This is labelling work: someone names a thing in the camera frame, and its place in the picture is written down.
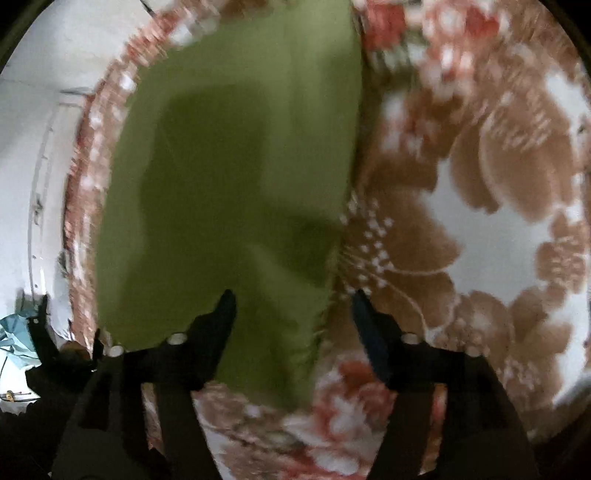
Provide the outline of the floral brown bed blanket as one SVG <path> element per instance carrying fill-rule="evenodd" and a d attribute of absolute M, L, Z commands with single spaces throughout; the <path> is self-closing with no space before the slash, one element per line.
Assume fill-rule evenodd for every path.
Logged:
<path fill-rule="evenodd" d="M 64 233 L 75 338 L 95 331 L 95 247 L 141 70 L 289 1 L 174 1 L 108 65 L 81 118 Z M 590 474 L 587 47 L 539 1 L 346 1 L 362 93 L 308 402 L 256 403 L 216 374 L 193 393 L 217 479 L 371 479 L 396 395 L 353 321 L 362 290 L 429 345 L 484 357 L 535 479 Z"/>

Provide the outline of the green hooded jacket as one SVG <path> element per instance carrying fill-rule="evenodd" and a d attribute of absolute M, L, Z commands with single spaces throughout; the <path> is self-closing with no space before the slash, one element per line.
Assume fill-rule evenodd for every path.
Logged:
<path fill-rule="evenodd" d="M 128 349 L 231 290 L 218 381 L 308 402 L 362 93 L 346 1 L 274 3 L 139 73 L 95 247 L 97 321 Z"/>

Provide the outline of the teal plastic bag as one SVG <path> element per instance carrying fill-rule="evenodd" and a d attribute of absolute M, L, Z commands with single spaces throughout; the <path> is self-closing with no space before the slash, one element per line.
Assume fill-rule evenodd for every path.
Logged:
<path fill-rule="evenodd" d="M 27 325 L 28 318 L 34 314 L 32 310 L 23 310 L 0 320 L 1 350 L 19 369 L 41 364 Z"/>

